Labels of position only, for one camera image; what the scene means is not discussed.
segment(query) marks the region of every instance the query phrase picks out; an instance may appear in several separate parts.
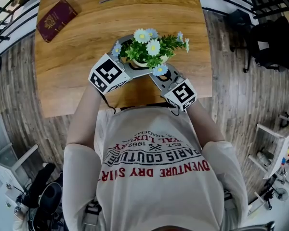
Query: maroon passport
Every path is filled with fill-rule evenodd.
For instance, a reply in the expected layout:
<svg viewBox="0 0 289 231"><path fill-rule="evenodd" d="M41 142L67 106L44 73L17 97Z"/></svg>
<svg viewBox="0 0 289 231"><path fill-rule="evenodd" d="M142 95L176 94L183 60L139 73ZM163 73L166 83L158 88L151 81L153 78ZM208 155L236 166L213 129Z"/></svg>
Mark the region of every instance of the maroon passport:
<svg viewBox="0 0 289 231"><path fill-rule="evenodd" d="M39 33L49 43L76 15L66 0L60 0L37 24Z"/></svg>

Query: forearm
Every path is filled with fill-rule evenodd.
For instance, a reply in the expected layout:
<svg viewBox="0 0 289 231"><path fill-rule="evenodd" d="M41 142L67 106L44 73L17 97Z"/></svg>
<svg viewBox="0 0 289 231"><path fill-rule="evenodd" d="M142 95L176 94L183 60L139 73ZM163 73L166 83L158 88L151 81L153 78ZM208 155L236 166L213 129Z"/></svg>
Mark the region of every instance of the forearm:
<svg viewBox="0 0 289 231"><path fill-rule="evenodd" d="M94 149L96 119L101 104L98 90L88 84L68 129L66 144L81 144Z"/></svg>
<svg viewBox="0 0 289 231"><path fill-rule="evenodd" d="M210 141L224 141L220 129L198 100L187 108L187 114L202 148Z"/></svg>

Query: gold emblem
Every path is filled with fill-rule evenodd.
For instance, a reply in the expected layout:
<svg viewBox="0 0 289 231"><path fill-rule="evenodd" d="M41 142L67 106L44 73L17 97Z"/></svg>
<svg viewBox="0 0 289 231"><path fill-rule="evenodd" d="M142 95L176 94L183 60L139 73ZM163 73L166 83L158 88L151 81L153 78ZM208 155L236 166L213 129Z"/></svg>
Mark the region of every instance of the gold emblem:
<svg viewBox="0 0 289 231"><path fill-rule="evenodd" d="M54 21L54 18L49 14L45 19L45 28L50 29L54 25L56 25L56 22Z"/></svg>

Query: white desk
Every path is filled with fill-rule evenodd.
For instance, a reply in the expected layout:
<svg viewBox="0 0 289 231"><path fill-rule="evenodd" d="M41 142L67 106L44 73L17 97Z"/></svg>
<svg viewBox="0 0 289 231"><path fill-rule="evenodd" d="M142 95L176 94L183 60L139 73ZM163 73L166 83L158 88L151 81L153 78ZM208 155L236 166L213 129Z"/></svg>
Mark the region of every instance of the white desk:
<svg viewBox="0 0 289 231"><path fill-rule="evenodd" d="M280 115L279 117L281 119L289 121L289 119L284 116ZM277 132L258 123L257 131L259 128L278 139L274 153L274 158L270 166L265 167L257 158L253 157L252 155L249 155L249 159L253 161L255 165L257 165L265 173L264 179L267 179L278 171L278 169L281 167L283 157L287 156L287 151L289 149L289 125Z"/></svg>

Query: artificial flower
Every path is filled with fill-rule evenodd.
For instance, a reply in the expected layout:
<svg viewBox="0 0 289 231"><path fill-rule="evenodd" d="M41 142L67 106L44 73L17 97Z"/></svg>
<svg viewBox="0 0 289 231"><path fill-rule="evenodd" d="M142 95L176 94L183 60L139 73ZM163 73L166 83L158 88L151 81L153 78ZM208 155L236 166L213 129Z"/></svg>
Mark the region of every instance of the artificial flower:
<svg viewBox="0 0 289 231"><path fill-rule="evenodd" d="M188 44L188 42L189 42L189 38L185 38L185 49L186 49L186 52L188 53L188 51L189 51L189 44Z"/></svg>
<svg viewBox="0 0 289 231"><path fill-rule="evenodd" d="M160 50L160 44L157 39L152 39L146 45L146 50L150 56L156 56Z"/></svg>
<svg viewBox="0 0 289 231"><path fill-rule="evenodd" d="M148 28L146 31L149 33L151 38L157 38L158 32L154 28Z"/></svg>
<svg viewBox="0 0 289 231"><path fill-rule="evenodd" d="M150 35L147 31L141 29L137 29L134 32L134 38L138 43L147 43L150 40Z"/></svg>
<svg viewBox="0 0 289 231"><path fill-rule="evenodd" d="M122 45L119 44L119 41L116 41L116 45L112 49L111 54L115 57L118 57L121 52L121 48L122 48Z"/></svg>
<svg viewBox="0 0 289 231"><path fill-rule="evenodd" d="M181 31L178 32L177 42L183 43L183 33Z"/></svg>
<svg viewBox="0 0 289 231"><path fill-rule="evenodd" d="M167 66L165 64L160 64L153 69L153 75L155 76L164 75L165 73L167 73L167 71L168 71Z"/></svg>

